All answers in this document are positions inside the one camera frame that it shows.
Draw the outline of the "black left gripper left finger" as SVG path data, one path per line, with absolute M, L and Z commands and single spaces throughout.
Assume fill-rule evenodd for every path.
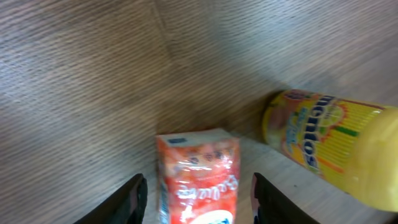
M 136 174 L 74 224 L 142 224 L 147 194 L 147 180 Z

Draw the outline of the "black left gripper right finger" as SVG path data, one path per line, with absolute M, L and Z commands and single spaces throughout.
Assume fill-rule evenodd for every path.
M 252 177 L 251 206 L 253 224 L 319 224 L 258 172 Z

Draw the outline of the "red white snack box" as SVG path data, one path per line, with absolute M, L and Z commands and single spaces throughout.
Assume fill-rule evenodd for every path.
M 161 224 L 233 224 L 240 176 L 239 139 L 216 128 L 160 134 Z

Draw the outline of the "yellow juice bottle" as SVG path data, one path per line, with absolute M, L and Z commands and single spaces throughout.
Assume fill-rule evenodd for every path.
M 266 103 L 266 144 L 361 203 L 397 211 L 397 108 L 304 90 Z

